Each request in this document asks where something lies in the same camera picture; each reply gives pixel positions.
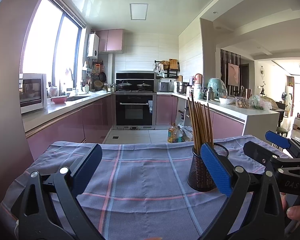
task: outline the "pot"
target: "pot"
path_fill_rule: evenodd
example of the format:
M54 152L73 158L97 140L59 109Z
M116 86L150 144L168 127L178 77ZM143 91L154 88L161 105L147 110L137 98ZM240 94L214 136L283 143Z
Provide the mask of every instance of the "pot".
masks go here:
M123 81L117 85L119 90L130 90L131 86L132 84L128 83L128 81Z
M189 82L177 82L177 93L186 94L187 86L189 86Z
M137 87L138 87L138 89L144 90L144 89L149 89L151 87L151 85L142 83L142 84L138 84Z

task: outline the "blue gripper pad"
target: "blue gripper pad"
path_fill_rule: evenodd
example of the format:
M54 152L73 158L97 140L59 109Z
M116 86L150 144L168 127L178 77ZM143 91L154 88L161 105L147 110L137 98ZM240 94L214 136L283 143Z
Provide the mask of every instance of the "blue gripper pad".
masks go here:
M218 190L230 197L232 193L231 175L226 168L222 165L214 150L205 143L201 147L201 158L207 167L213 181L215 182Z
M86 189L92 175L96 171L102 159L102 148L96 144L91 150L83 157L74 171L71 173L73 178L72 195L76 197L82 194Z
M265 138L267 141L270 141L283 149L290 148L290 143L289 143L288 139L285 137L282 137L281 135L279 135L277 133L268 131L268 132L266 132Z

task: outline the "plastic bag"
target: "plastic bag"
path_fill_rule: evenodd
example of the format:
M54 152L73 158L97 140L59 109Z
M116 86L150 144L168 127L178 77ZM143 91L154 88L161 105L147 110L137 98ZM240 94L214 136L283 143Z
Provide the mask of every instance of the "plastic bag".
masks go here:
M272 109L270 102L265 102L258 95L253 95L249 98L249 106L259 110L270 110Z
M182 123L178 124L181 131L183 131L186 136L190 139L190 141L192 141L193 139L193 133L192 133L192 127L191 126L183 126Z

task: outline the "window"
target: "window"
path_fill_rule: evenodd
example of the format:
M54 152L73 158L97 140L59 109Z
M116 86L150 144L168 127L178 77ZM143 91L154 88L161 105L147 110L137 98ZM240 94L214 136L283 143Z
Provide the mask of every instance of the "window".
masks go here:
M42 0L29 31L22 72L45 73L47 85L75 87L81 31L54 0Z

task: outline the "stovetop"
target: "stovetop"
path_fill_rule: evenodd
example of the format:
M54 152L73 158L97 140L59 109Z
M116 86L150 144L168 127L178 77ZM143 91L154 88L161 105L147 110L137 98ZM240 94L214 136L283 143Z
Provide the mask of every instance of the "stovetop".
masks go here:
M116 92L153 93L152 90L124 90L124 89L118 89Z

